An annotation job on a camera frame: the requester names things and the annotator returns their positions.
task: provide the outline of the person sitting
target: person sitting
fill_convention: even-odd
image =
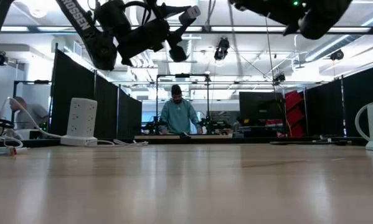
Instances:
[[[197,129],[198,134],[202,134],[202,128],[198,125],[196,111],[190,102],[182,98],[182,91],[179,85],[173,85],[171,88],[172,98],[166,102],[161,110],[161,120],[167,123],[161,126],[161,134],[181,134],[191,132],[191,123]]]
[[[20,103],[26,109],[26,111],[31,115],[32,119],[38,124],[43,124],[48,121],[48,111],[38,104],[26,103],[26,101],[20,96],[15,96],[14,99]],[[13,112],[19,111],[16,116],[16,129],[34,129],[29,116],[21,110],[20,106],[13,100],[9,101],[11,109]]]

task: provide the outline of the wooden table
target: wooden table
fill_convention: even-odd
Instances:
[[[373,152],[266,144],[0,157],[0,224],[373,223]]]

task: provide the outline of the computer screen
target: computer screen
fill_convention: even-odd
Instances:
[[[281,93],[240,92],[240,118],[244,120],[284,119],[284,103]]]

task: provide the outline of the red panel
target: red panel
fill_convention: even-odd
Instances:
[[[300,124],[297,124],[296,126],[294,126],[294,128],[291,129],[291,133],[293,133],[293,138],[300,138],[300,137],[303,137],[305,134]]]
[[[286,94],[285,104],[286,104],[286,111],[292,109],[295,105],[301,102],[303,98],[297,91],[292,91],[291,93]]]
[[[287,121],[290,126],[293,126],[299,120],[303,119],[303,114],[298,106],[294,107],[291,111],[287,112]]]

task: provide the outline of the security camera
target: security camera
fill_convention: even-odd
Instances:
[[[331,60],[341,60],[343,58],[344,58],[344,52],[342,52],[341,49],[330,55]]]
[[[219,40],[217,49],[215,50],[214,59],[215,60],[223,60],[225,59],[226,55],[228,55],[229,49],[229,40],[226,37],[221,37]]]
[[[0,52],[0,66],[6,66],[7,61],[6,52]]]

